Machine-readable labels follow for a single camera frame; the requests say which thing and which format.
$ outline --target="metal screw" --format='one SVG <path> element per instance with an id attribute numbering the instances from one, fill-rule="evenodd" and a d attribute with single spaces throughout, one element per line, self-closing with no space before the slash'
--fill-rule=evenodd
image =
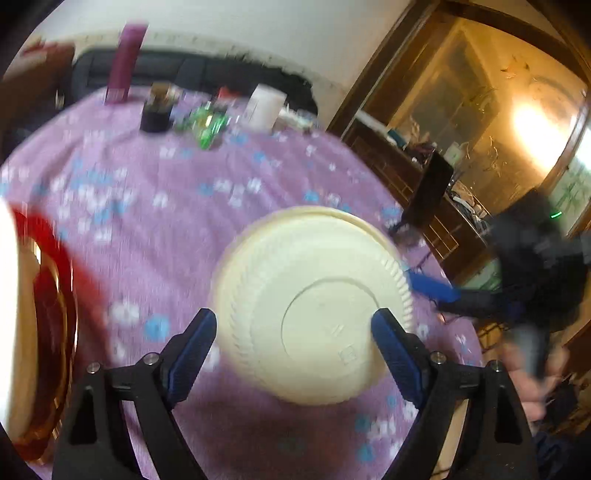
<path id="1" fill-rule="evenodd" d="M 100 363 L 92 362 L 88 367 L 86 367 L 86 371 L 90 374 L 95 374 L 100 370 Z"/>
<path id="2" fill-rule="evenodd" d="M 445 354 L 441 352 L 431 352 L 431 362 L 436 363 L 437 365 L 444 364 L 447 361 L 447 357 Z"/>
<path id="3" fill-rule="evenodd" d="M 488 362 L 488 366 L 491 367 L 495 372 L 503 371 L 503 363 L 499 360 L 491 360 Z"/>
<path id="4" fill-rule="evenodd" d="M 144 355 L 144 363 L 146 365 L 154 365 L 160 356 L 157 353 L 146 353 Z"/>

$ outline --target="wooden cabinet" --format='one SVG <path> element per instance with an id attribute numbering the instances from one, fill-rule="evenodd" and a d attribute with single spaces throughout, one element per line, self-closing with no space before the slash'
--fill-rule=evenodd
<path id="1" fill-rule="evenodd" d="M 344 141 L 396 201 L 406 207 L 421 180 L 421 168 L 405 152 L 358 120 L 353 121 Z M 456 284 L 466 281 L 489 260 L 486 244 L 447 197 L 441 200 L 424 234 L 447 278 Z"/>

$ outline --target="human hand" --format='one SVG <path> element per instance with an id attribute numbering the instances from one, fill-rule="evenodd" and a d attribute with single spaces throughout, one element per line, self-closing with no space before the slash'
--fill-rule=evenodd
<path id="1" fill-rule="evenodd" d="M 569 359 L 568 350 L 559 346 L 550 353 L 543 382 L 523 370 L 525 362 L 516 345 L 505 343 L 501 346 L 500 353 L 500 360 L 509 372 L 527 420 L 532 423 L 543 419 L 546 414 L 545 398 L 560 381 L 562 370 Z"/>

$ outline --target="purple tablecloth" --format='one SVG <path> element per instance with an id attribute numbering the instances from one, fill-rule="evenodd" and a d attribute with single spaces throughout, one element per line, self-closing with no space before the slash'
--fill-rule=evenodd
<path id="1" fill-rule="evenodd" d="M 247 225 L 294 205 L 326 205 L 379 228 L 400 216 L 386 188 L 337 138 L 273 136 L 233 127 L 201 151 L 191 135 L 139 132 L 142 96 L 104 106 L 101 90 L 41 128 L 1 170 L 0 195 L 54 220 L 75 263 L 79 360 L 128 365 L 160 351 L 207 306 L 210 277 Z M 197 105 L 188 93 L 179 106 Z M 428 249 L 402 252 L 416 265 Z M 423 271 L 444 278 L 430 256 Z M 480 364 L 466 319 L 441 324 L 415 296 L 417 333 L 430 349 Z M 214 345 L 175 418 L 211 479 L 380 478 L 416 410 L 391 378 L 358 398 L 300 407 L 238 378 Z M 129 420 L 142 472 L 157 478 Z M 41 469 L 48 477 L 48 469 Z"/>

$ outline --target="blue gripper pad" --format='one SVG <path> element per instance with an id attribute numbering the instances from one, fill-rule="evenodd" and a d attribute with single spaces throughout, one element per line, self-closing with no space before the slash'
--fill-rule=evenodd
<path id="1" fill-rule="evenodd" d="M 418 337 L 404 331 L 388 309 L 374 313 L 371 332 L 402 397 L 420 409 L 429 386 L 427 349 Z"/>
<path id="2" fill-rule="evenodd" d="M 453 303 L 460 298 L 458 290 L 447 283 L 433 280 L 431 277 L 413 271 L 407 271 L 407 277 L 410 287 L 429 299 Z"/>
<path id="3" fill-rule="evenodd" d="M 216 337 L 216 331 L 214 313 L 201 309 L 184 333 L 179 335 L 178 356 L 168 370 L 166 400 L 171 407 L 186 400 L 189 395 Z"/>

